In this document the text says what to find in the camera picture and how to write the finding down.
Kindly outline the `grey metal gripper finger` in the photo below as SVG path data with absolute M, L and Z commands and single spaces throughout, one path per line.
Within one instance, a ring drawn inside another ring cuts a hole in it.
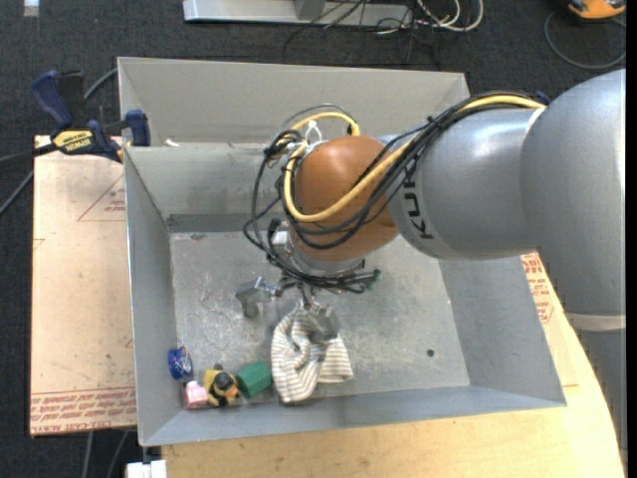
M 260 304 L 269 303 L 281 295 L 282 288 L 279 284 L 260 276 L 242 284 L 235 293 L 235 298 L 241 304 L 244 316 L 252 319 L 257 316 Z
M 306 309 L 309 337 L 313 344 L 325 344 L 338 337 L 340 322 L 328 305 L 313 304 Z

